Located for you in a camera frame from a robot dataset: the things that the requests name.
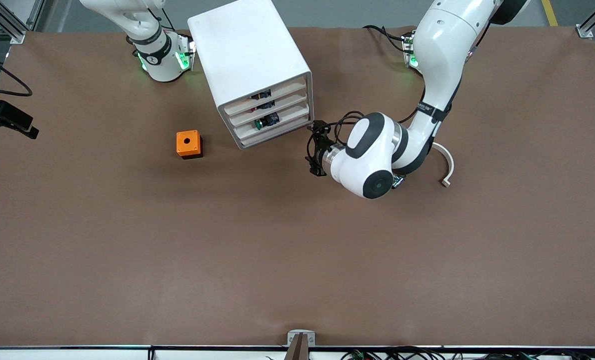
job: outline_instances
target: brown tabletop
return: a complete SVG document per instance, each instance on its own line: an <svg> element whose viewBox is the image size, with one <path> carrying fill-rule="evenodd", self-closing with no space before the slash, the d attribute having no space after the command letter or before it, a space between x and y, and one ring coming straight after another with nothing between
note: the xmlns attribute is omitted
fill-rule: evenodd
<svg viewBox="0 0 595 360"><path fill-rule="evenodd" d="M416 106L375 32L291 33L318 119ZM437 137L451 187L433 151L378 200L311 175L306 129L238 150L201 66L155 82L124 36L32 32L5 62L39 137L0 128L0 346L595 346L595 44L572 27L492 28ZM191 129L205 157L181 160Z"/></svg>

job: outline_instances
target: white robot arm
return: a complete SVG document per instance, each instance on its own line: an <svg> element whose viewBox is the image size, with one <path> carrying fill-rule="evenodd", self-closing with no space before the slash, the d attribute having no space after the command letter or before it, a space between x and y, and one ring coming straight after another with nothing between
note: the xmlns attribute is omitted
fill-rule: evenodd
<svg viewBox="0 0 595 360"><path fill-rule="evenodd" d="M316 123L313 126L316 155L309 160L311 172L318 175L313 170L314 163L320 164L325 173L353 194L375 199L391 189L394 174L404 177L417 170L451 109L465 60L476 39L490 20L508 23L528 3L528 0L434 0L412 41L416 69L424 77L425 94L411 125L403 127L385 114L373 112L355 123L347 146L342 146L329 140Z"/></svg>
<svg viewBox="0 0 595 360"><path fill-rule="evenodd" d="M189 70L195 43L186 35L165 31L149 10L162 9L166 0L80 0L120 27L137 49L142 68L158 82L172 82Z"/></svg>

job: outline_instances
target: orange box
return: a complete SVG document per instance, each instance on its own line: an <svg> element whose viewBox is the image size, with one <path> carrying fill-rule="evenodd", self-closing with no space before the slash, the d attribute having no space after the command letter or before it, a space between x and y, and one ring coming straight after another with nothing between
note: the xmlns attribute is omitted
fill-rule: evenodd
<svg viewBox="0 0 595 360"><path fill-rule="evenodd" d="M178 155L184 160L204 156L202 152L202 137L197 130L178 132L175 143Z"/></svg>

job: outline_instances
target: white box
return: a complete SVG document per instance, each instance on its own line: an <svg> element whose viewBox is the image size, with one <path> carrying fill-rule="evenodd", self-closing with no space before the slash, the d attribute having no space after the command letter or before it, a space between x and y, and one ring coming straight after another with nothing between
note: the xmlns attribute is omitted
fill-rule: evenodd
<svg viewBox="0 0 595 360"><path fill-rule="evenodd" d="M271 0L231 2L189 18L188 29L217 111L240 149L313 121L311 69ZM258 129L256 121L270 114L279 122Z"/></svg>

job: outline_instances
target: yellow stripe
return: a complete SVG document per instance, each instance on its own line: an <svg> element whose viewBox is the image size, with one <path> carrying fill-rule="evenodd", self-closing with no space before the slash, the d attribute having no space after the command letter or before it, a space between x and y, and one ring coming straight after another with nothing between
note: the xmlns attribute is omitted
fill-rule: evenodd
<svg viewBox="0 0 595 360"><path fill-rule="evenodd" d="M544 12L546 13L546 18L548 19L548 24L551 27L558 26L558 19L556 19L556 13L553 12L553 6L551 6L551 0L542 0L542 6L544 6Z"/></svg>

